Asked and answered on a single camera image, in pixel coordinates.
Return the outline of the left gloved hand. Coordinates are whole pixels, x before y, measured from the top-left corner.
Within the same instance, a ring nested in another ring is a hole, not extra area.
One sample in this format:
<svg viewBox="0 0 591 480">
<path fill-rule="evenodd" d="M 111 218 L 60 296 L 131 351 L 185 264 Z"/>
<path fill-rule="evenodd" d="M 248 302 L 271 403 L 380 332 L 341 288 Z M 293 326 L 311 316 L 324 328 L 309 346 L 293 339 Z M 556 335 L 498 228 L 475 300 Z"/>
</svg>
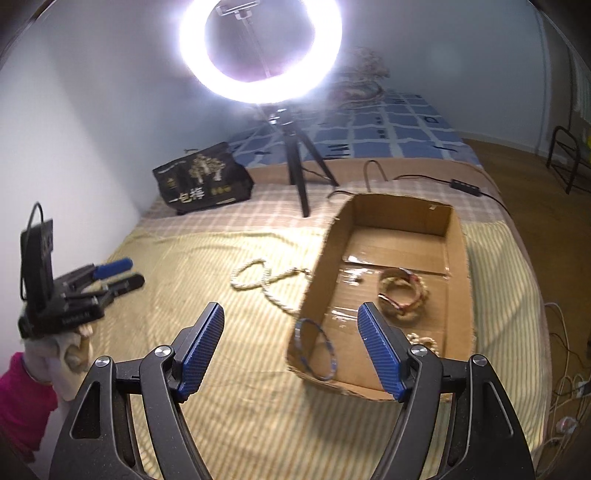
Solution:
<svg viewBox="0 0 591 480">
<path fill-rule="evenodd" d="M 27 373 L 38 383 L 52 386 L 62 401 L 72 401 L 92 363 L 92 335 L 92 325 L 86 324 L 73 331 L 24 340 Z"/>
</svg>

